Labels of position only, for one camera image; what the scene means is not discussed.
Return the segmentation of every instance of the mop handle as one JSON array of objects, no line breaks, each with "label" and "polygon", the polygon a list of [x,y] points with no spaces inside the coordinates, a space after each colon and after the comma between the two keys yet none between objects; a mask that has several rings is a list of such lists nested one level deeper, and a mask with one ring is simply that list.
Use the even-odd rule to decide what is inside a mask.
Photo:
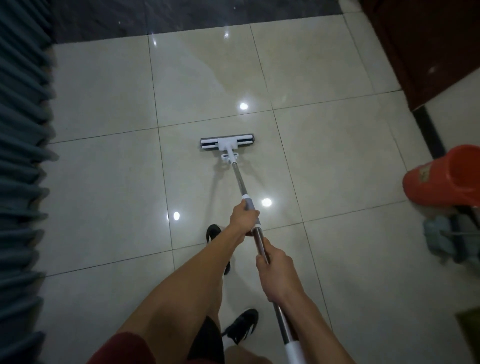
[{"label": "mop handle", "polygon": [[[240,192],[242,194],[242,199],[246,202],[246,210],[255,210],[252,199],[247,194],[247,188],[243,183],[243,178],[241,177],[238,164],[236,162],[232,163],[233,170],[235,171],[235,176],[237,177],[237,182],[239,184]],[[264,246],[264,232],[260,224],[260,219],[257,219],[257,222],[252,229],[252,235],[257,246],[258,253],[262,255],[265,259],[265,262],[270,264],[270,257],[265,252]],[[273,307],[275,309],[276,319],[278,325],[280,326],[280,332],[282,334],[283,343],[285,345],[285,350],[287,351],[287,357],[289,364],[306,364],[305,356],[300,346],[297,333],[289,323],[287,317],[283,313],[282,309],[278,304],[274,303]]]}]

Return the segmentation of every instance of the gray grip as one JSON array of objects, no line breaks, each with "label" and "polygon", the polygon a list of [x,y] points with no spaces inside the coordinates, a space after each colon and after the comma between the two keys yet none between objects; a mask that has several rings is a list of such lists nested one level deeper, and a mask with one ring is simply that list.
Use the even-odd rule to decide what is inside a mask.
[{"label": "gray grip", "polygon": [[[253,201],[252,201],[251,198],[246,198],[245,202],[247,203],[247,207],[245,209],[246,211],[256,210],[255,205],[253,204]],[[259,218],[257,218],[257,224],[260,225],[260,219]]]}]

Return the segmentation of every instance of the orange plastic bucket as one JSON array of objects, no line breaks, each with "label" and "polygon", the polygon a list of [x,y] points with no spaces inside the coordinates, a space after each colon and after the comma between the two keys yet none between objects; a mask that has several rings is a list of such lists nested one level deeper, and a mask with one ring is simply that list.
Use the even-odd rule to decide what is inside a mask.
[{"label": "orange plastic bucket", "polygon": [[403,178],[407,197],[424,206],[480,206],[480,147],[457,146]]}]

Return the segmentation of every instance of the black sneaker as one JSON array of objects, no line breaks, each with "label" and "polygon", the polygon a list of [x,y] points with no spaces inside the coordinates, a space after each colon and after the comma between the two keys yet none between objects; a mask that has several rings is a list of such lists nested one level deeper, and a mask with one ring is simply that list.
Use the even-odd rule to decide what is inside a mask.
[{"label": "black sneaker", "polygon": [[227,335],[237,345],[253,334],[258,324],[258,311],[251,308],[237,317],[235,322],[225,329],[222,336]]},{"label": "black sneaker", "polygon": [[[207,229],[207,244],[215,239],[221,232],[222,229],[220,229],[218,225],[210,225]],[[228,272],[230,272],[230,262],[228,262],[227,266],[225,267],[225,272],[223,275],[226,276]]]}]

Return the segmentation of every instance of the sticker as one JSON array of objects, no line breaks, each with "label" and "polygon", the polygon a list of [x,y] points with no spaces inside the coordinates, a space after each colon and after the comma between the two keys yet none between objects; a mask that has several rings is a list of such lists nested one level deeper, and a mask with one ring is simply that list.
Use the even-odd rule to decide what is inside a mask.
[{"label": "sticker", "polygon": [[432,168],[432,164],[427,164],[425,167],[421,167],[419,169],[420,172],[420,182],[425,183],[428,182],[430,179],[430,168]]}]

